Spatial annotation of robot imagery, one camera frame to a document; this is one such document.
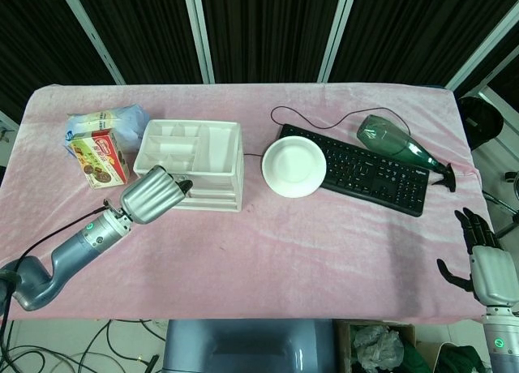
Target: gray machine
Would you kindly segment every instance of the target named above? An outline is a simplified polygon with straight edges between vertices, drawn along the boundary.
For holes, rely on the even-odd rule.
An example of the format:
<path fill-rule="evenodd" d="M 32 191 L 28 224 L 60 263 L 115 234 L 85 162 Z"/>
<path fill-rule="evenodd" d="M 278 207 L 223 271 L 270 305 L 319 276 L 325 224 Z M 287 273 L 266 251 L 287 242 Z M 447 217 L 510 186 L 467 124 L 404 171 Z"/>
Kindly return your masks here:
<path fill-rule="evenodd" d="M 176 183 L 161 166 L 131 184 L 121 194 L 120 209 L 108 200 L 108 208 L 93 222 L 84 226 L 52 252 L 52 276 L 37 257 L 8 263 L 0 270 L 0 279 L 14 280 L 13 297 L 26 311 L 49 304 L 63 286 L 98 255 L 112 247 L 131 231 L 132 222 L 146 225 L 182 201 L 192 187 L 189 180 Z M 7 296 L 7 284 L 0 283 L 0 302 Z"/>

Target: plastic bag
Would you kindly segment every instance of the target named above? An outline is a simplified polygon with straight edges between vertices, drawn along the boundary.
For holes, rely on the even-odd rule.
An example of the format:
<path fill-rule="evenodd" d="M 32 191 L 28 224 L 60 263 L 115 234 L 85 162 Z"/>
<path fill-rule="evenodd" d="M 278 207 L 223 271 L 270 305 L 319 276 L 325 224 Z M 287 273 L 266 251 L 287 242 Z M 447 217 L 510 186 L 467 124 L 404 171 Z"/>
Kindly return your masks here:
<path fill-rule="evenodd" d="M 66 122 L 66 147 L 70 150 L 69 143 L 75 134 L 113 128 L 123 153 L 138 152 L 148 122 L 149 115 L 140 105 L 71 114 Z"/>
<path fill-rule="evenodd" d="M 386 326 L 367 326 L 361 328 L 355 334 L 354 348 L 357 349 L 360 346 L 373 345 L 377 342 L 380 336 L 387 332 Z"/>
<path fill-rule="evenodd" d="M 354 345 L 356 344 L 360 345 L 355 347 L 357 359 L 368 373 L 377 373 L 377 367 L 392 370 L 394 367 L 399 367 L 404 360 L 404 346 L 398 332 L 388 331 L 385 327 L 373 326 L 369 332 L 359 331 L 355 337 Z"/>

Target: cookie box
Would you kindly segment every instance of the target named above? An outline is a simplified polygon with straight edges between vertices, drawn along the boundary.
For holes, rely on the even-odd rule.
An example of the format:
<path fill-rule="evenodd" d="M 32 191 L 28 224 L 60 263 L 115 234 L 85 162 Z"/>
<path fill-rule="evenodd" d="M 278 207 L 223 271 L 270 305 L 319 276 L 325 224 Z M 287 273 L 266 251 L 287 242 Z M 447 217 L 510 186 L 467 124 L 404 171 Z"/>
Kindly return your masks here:
<path fill-rule="evenodd" d="M 71 140 L 71 149 L 92 188 L 113 187 L 128 182 L 128 165 L 112 129 L 76 134 Z"/>

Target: robotic arm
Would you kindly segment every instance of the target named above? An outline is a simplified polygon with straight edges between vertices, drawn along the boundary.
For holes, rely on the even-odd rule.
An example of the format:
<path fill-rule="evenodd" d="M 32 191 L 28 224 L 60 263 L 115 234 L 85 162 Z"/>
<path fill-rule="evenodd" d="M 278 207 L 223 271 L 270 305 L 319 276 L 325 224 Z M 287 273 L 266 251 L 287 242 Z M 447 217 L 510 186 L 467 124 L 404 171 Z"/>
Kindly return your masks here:
<path fill-rule="evenodd" d="M 519 281 L 512 256 L 479 215 L 467 208 L 455 214 L 470 258 L 470 279 L 454 276 L 442 259 L 436 261 L 438 269 L 445 280 L 473 293 L 487 308 L 483 328 L 494 373 L 518 372 L 519 317 L 512 313 L 512 307 L 519 302 Z"/>
<path fill-rule="evenodd" d="M 52 252 L 53 274 L 49 275 L 37 257 L 17 261 L 0 270 L 0 280 L 15 284 L 13 296 L 26 311 L 34 311 L 49 304 L 65 284 L 98 255 L 112 247 L 131 231 L 133 222 L 146 225 L 157 219 L 184 199 L 193 183 L 175 182 L 157 165 L 121 194 L 120 209 L 108 200 L 107 209 Z M 0 283 L 0 302 L 7 296 L 6 282 Z M 3 314 L 4 304 L 0 307 Z"/>

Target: cookie image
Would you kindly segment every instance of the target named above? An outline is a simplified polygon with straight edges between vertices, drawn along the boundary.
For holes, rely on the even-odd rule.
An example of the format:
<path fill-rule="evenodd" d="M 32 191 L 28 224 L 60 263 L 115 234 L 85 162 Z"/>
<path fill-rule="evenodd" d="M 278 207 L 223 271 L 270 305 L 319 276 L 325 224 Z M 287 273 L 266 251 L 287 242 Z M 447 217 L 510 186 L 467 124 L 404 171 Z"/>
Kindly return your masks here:
<path fill-rule="evenodd" d="M 112 176 L 110 176 L 106 172 L 100 172 L 100 173 L 96 173 L 96 180 L 99 182 L 110 182 L 110 181 L 112 181 Z"/>

